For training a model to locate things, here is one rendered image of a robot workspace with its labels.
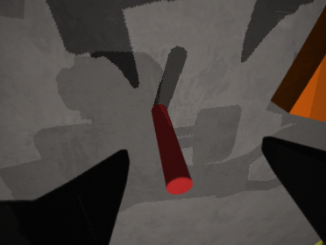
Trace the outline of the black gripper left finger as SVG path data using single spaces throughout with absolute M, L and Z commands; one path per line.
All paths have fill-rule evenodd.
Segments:
M 0 245 L 109 245 L 129 165 L 119 150 L 38 199 L 0 201 Z

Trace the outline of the dark red peg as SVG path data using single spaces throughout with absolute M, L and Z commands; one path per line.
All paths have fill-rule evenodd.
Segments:
M 192 188 L 193 180 L 166 106 L 155 105 L 152 108 L 152 119 L 167 191 L 171 194 L 186 193 Z

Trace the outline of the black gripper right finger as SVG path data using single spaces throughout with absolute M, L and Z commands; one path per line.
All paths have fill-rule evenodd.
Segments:
M 261 151 L 326 245 L 326 150 L 265 136 Z

